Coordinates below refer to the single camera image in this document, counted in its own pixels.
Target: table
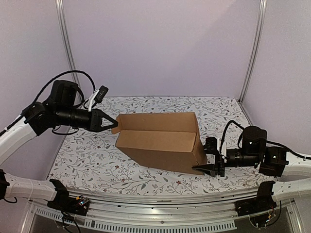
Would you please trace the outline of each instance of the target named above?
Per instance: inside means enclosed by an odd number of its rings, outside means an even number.
[[[207,136],[221,137],[229,120],[248,125],[234,98],[111,97],[104,98],[96,108],[113,118],[124,113],[195,112],[202,142]],[[225,139],[228,148],[237,146],[240,133],[236,126],[229,127]],[[270,180],[253,167],[227,168],[225,177],[216,178],[142,167],[115,148],[117,137],[110,130],[80,130],[66,136],[49,178],[74,189],[154,196],[204,195],[257,187]],[[207,159],[213,162],[212,156]]]

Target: white wall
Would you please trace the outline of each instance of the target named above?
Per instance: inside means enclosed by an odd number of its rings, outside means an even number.
[[[311,1],[268,1],[245,107],[268,138],[311,154]]]
[[[55,1],[1,1],[1,131],[33,101],[50,78],[66,70]],[[45,132],[21,147],[0,168],[17,176],[46,179],[61,139]],[[18,232],[24,206],[22,199],[18,204],[0,200],[0,232]]]
[[[258,0],[67,0],[64,8],[77,68],[110,96],[240,93]]]

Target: cardboard box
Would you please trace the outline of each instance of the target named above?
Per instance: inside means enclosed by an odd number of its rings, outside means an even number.
[[[142,166],[202,175],[207,163],[195,113],[122,114],[116,147]]]

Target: floral pattern surface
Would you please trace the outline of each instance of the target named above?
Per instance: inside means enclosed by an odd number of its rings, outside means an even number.
[[[234,98],[113,97],[104,98],[96,108],[113,118],[124,113],[195,112],[202,142],[207,136],[221,137],[229,120],[248,125]],[[227,148],[236,147],[240,133],[236,126],[229,127]],[[224,192],[257,187],[269,180],[253,167],[226,168],[225,177],[216,178],[143,167],[115,148],[117,138],[110,130],[80,130],[67,136],[49,178],[76,189],[157,196]],[[207,159],[213,162],[212,156]]]

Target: vertical metal pole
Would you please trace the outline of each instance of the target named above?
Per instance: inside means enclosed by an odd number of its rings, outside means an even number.
[[[251,53],[251,57],[248,63],[247,67],[247,72],[246,76],[244,79],[243,87],[240,93],[240,97],[238,102],[240,104],[243,104],[243,101],[245,100],[245,96],[247,93],[247,89],[249,87],[249,83],[252,77],[252,73],[254,70],[254,65],[258,53],[258,48],[259,48],[259,43],[260,43],[260,38],[261,38],[261,33],[263,29],[263,23],[264,23],[264,17],[266,13],[266,7],[267,7],[267,0],[260,0],[260,5],[259,5],[259,14],[258,14],[258,21],[257,21],[257,27],[256,27],[256,34],[255,34],[255,39],[254,39],[254,44],[253,44],[253,50]]]
[[[56,10],[69,68],[70,70],[76,70],[67,31],[63,0],[56,0]],[[76,73],[72,73],[72,80],[80,86],[79,78]]]

